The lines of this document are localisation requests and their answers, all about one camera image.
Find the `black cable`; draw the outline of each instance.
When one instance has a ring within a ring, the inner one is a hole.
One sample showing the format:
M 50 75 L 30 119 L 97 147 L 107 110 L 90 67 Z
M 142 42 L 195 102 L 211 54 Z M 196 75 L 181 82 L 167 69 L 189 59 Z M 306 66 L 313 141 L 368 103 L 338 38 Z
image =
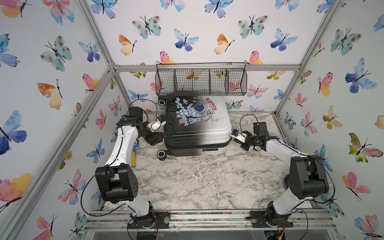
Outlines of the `black cable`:
M 256 118 L 256 121 L 259 122 L 259 120 L 257 120 L 257 117 L 256 117 L 255 115 L 253 115 L 253 114 L 245 114 L 244 116 L 242 116 L 242 117 L 240 118 L 240 122 L 239 122 L 239 125 L 240 125 L 240 134 L 241 134 L 242 136 L 244 136 L 244 135 L 243 135 L 243 131 L 242 131 L 242 129 L 241 129 L 241 120 L 243 119 L 243 117 L 248 116 L 248 115 L 254 116 L 254 117 Z
M 303 211 L 304 213 L 305 213 L 305 217 L 307 218 L 307 229 L 305 230 L 305 233 L 304 233 L 304 236 L 302 236 L 302 238 L 300 238 L 299 240 L 302 240 L 304 237 L 305 237 L 305 235 L 307 234 L 307 232 L 308 232 L 308 216 L 307 216 L 307 213 L 303 210 L 303 209 L 300 209 L 301 211 Z
M 121 146 L 122 146 L 122 141 L 121 141 L 120 148 L 119 148 L 119 151 L 118 151 L 118 153 L 117 153 L 116 156 L 119 155 L 120 150 L 121 150 Z M 91 177 L 91 179 L 87 182 L 87 184 L 85 184 L 85 187 L 84 187 L 83 192 L 81 193 L 81 197 L 80 197 L 80 206 L 81 206 L 81 209 L 82 209 L 86 214 L 88 214 L 89 216 L 92 216 L 92 217 L 102 217 L 102 216 L 105 216 L 105 215 L 110 214 L 110 213 L 113 212 L 113 211 L 116 211 L 119 207 L 126 205 L 126 204 L 121 204 L 120 206 L 116 207 L 116 208 L 113 209 L 112 211 L 110 211 L 110 212 L 108 212 L 108 213 L 105 213 L 105 214 L 101 214 L 101 215 L 93 215 L 93 214 L 90 214 L 90 213 L 88 213 L 88 212 L 84 209 L 84 207 L 83 207 L 83 194 L 84 194 L 84 191 L 85 191 L 85 189 L 87 188 L 88 184 L 91 182 L 91 180 L 92 180 L 97 174 L 99 174 L 100 172 L 102 172 L 102 171 L 104 171 L 105 169 L 109 168 L 109 166 L 111 166 L 116 160 L 117 160 L 117 158 L 115 158 L 115 160 L 113 160 L 113 162 L 111 162 L 111 164 L 109 164 L 108 166 L 105 166 L 103 169 L 101 169 L 100 171 L 98 171 L 97 173 L 95 173 L 95 174 Z

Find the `wire basket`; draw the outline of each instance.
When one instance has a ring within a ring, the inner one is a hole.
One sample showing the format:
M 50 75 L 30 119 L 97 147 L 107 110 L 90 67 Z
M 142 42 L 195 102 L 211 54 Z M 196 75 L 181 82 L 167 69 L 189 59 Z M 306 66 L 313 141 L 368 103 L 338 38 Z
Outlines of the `wire basket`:
M 165 98 L 174 96 L 244 96 L 247 93 L 246 63 L 240 64 L 157 64 L 156 94 Z

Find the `orange butterfly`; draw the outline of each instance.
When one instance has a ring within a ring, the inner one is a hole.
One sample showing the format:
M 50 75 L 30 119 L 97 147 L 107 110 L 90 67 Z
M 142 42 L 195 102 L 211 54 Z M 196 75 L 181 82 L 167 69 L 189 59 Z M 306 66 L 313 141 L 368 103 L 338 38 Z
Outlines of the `orange butterfly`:
M 63 99 L 60 92 L 59 79 L 56 79 L 56 86 L 57 87 L 45 83 L 37 83 L 37 88 L 40 93 L 47 98 L 51 98 L 50 106 L 59 109 L 61 107 L 61 99 Z
M 337 117 L 336 117 L 336 114 L 333 115 L 333 107 L 331 105 L 331 106 L 329 106 L 328 115 L 323 115 L 323 120 L 324 120 L 324 122 L 327 122 L 327 128 L 329 130 L 332 129 L 332 125 L 335 127 L 342 127 L 343 126 L 343 124 L 340 123 L 339 121 L 337 121 L 335 118 L 337 118 Z
M 99 114 L 101 118 L 96 119 L 96 125 L 100 126 L 100 130 L 102 130 L 105 126 L 105 119 L 107 118 L 107 115 L 104 117 L 103 111 L 101 109 L 99 109 Z
M 216 55 L 224 53 L 228 49 L 229 45 L 231 45 L 234 41 L 235 40 L 232 40 L 232 42 L 228 43 L 228 40 L 221 33 L 217 38 L 217 44 L 220 46 L 215 48 Z

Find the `marble floor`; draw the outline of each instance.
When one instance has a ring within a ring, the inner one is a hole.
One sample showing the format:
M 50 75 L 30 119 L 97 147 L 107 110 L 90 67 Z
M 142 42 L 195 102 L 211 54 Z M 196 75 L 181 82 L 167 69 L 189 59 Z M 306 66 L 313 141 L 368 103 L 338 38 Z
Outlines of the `marble floor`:
M 232 128 L 240 129 L 243 115 L 230 114 Z M 266 122 L 270 135 L 280 136 L 271 114 L 255 115 L 259 122 Z M 242 130 L 253 132 L 253 122 L 253 116 L 244 117 Z M 156 154 L 161 149 L 166 149 L 164 142 L 151 146 L 140 139 L 133 169 L 140 194 L 156 210 L 262 209 L 285 191 L 282 182 L 289 166 L 268 152 L 247 152 L 231 141 L 223 154 L 168 156 L 160 161 Z M 117 206 L 107 202 L 103 209 Z

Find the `pink butterfly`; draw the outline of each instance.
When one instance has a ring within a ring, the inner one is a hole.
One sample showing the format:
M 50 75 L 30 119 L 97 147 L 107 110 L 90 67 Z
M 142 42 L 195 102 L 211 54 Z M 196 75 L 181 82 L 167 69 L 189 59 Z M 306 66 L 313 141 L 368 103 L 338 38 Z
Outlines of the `pink butterfly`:
M 331 84 L 332 78 L 333 78 L 333 73 L 328 73 L 327 76 L 325 76 L 325 78 L 321 82 L 320 82 L 320 78 L 318 78 L 319 92 L 321 91 L 321 93 L 326 97 L 328 97 L 330 93 L 329 88 L 331 87 L 330 84 Z
M 345 185 L 347 185 L 347 188 L 349 188 L 359 199 L 362 200 L 356 193 L 357 192 L 362 192 L 362 193 L 371 193 L 371 189 L 369 187 L 366 187 L 364 185 L 360 185 L 356 187 L 356 181 L 358 179 L 358 176 L 354 172 L 349 172 L 348 177 L 343 175 L 343 181 Z
M 121 109 L 122 109 L 122 106 L 120 105 L 120 95 L 118 95 L 116 102 L 113 99 L 113 103 L 111 103 L 109 105 L 109 108 L 111 109 L 111 111 L 113 111 L 113 115 L 115 115 L 115 117 L 117 117 L 118 111 L 121 111 Z
M 59 24 L 63 24 L 63 16 L 66 16 L 69 21 L 73 22 L 74 13 L 67 8 L 70 4 L 70 0 L 43 0 L 43 3 L 47 6 L 52 6 L 51 16 Z
M 66 202 L 68 198 L 70 199 L 70 204 L 75 205 L 79 199 L 77 198 L 77 194 L 80 190 L 83 190 L 85 187 L 86 181 L 83 179 L 80 181 L 81 173 L 80 170 L 77 169 L 76 173 L 73 176 L 73 183 L 70 184 L 70 182 L 67 180 L 68 183 L 65 183 L 70 186 L 67 190 L 62 192 L 57 199 Z
M 33 240 L 49 240 L 51 237 L 53 237 L 52 234 L 52 227 L 53 227 L 53 221 L 57 218 L 55 215 L 52 217 L 52 222 L 49 224 L 43 217 L 38 217 L 36 219 L 36 224 L 39 229 L 46 229 L 43 231 L 40 235 L 35 237 Z
M 257 88 L 255 88 L 255 86 L 253 85 L 250 85 L 249 86 L 249 93 L 247 93 L 247 97 L 252 97 L 253 95 L 255 95 L 256 98 L 261 98 L 263 95 L 261 93 L 265 93 L 266 90 L 268 90 L 268 88 L 260 88 L 261 85 L 259 85 Z
M 101 109 L 99 109 L 99 114 L 100 114 L 101 118 L 96 119 L 96 125 L 100 126 L 99 129 L 102 130 L 104 128 L 104 125 L 105 125 L 105 119 L 108 116 L 105 115 L 105 117 L 104 117 L 103 111 Z
M 305 101 L 307 101 L 307 97 L 303 97 L 301 98 L 301 93 L 298 93 L 297 94 L 297 97 L 295 98 L 295 102 L 297 105 L 299 105 L 301 108 L 303 108 L 302 104 L 305 103 Z
M 311 121 L 311 113 L 305 115 L 305 119 L 301 120 L 300 126 L 304 127 L 304 135 L 309 137 L 311 133 L 317 133 L 317 129 L 312 125 L 314 120 Z

